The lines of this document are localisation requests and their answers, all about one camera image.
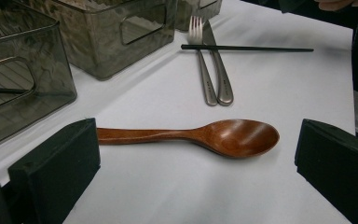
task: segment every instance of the white tablecloth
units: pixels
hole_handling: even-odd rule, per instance
[[[346,223],[296,172],[302,119],[354,133],[352,30],[225,0],[210,20],[220,45],[314,48],[307,53],[221,51],[234,90],[231,106],[204,103],[199,62],[181,50],[186,34],[104,82],[71,67],[76,101],[0,144],[7,167],[65,125],[190,129],[220,119],[255,119],[280,133],[270,152],[222,158],[187,142],[100,147],[101,169],[65,223]],[[204,57],[216,87],[210,54]]]

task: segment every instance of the black chopstick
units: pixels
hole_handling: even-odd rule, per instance
[[[266,47],[245,47],[245,46],[212,46],[212,45],[182,45],[182,49],[208,49],[208,50],[264,50],[280,52],[312,52],[313,49],[286,49]]]
[[[27,91],[28,90],[0,88],[0,93],[5,94],[24,94]]]

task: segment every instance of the metal cutlery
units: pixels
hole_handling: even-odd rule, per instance
[[[214,40],[213,31],[209,21],[206,21],[203,26],[202,34],[203,44],[207,46],[215,46],[216,41]],[[216,66],[216,73],[218,75],[219,86],[217,92],[217,101],[220,105],[231,105],[234,101],[234,94],[231,89],[231,84],[228,79],[226,68],[223,65],[222,58],[218,50],[211,50],[214,64]]]
[[[192,16],[188,28],[188,42],[190,44],[202,44],[202,19],[200,17]],[[202,87],[205,95],[205,102],[207,105],[217,105],[216,94],[214,93],[213,83],[209,76],[204,58],[200,50],[197,50],[200,60],[200,71],[202,78]]]

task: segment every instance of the plastic container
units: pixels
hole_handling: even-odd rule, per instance
[[[0,141],[75,98],[59,23],[17,3],[0,9]]]
[[[175,28],[188,31],[191,16],[209,20],[219,14],[221,6],[222,0],[178,0]]]
[[[61,22],[69,63],[110,78],[173,42],[177,0],[22,0]]]

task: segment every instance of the wooden spoon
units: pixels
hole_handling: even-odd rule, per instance
[[[97,128],[101,145],[182,139],[230,158],[246,158],[273,148],[279,134],[271,125],[248,119],[220,120],[190,130],[125,130]]]

